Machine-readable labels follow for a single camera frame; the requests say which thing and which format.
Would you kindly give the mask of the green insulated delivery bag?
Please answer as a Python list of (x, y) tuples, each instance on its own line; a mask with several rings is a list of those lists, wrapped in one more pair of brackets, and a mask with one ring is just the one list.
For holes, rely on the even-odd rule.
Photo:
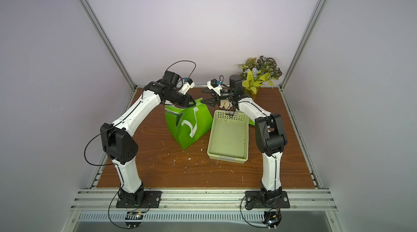
[(183, 150), (197, 142), (212, 127), (213, 117), (202, 100), (197, 99), (196, 105), (190, 108), (165, 106), (167, 127)]

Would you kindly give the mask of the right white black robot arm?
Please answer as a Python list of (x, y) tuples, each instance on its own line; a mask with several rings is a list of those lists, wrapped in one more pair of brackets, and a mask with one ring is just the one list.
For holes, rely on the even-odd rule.
[(223, 100), (230, 102), (233, 108), (244, 113), (255, 124), (255, 141), (263, 157), (260, 194), (264, 201), (272, 202), (282, 196), (281, 158), (288, 143), (282, 117), (263, 109), (246, 94), (230, 98), (215, 95), (202, 100), (202, 104), (215, 107), (220, 106)]

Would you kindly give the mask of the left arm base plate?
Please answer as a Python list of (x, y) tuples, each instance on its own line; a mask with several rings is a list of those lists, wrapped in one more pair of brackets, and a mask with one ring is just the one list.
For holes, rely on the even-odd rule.
[(131, 194), (121, 190), (118, 193), (116, 208), (158, 208), (161, 195), (161, 191), (138, 190)]

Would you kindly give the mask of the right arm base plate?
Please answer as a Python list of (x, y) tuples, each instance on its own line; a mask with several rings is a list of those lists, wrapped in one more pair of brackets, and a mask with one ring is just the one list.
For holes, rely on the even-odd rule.
[(279, 191), (278, 194), (268, 194), (262, 190), (249, 190), (245, 192), (244, 207), (246, 210), (259, 208), (289, 209), (291, 205), (286, 191)]

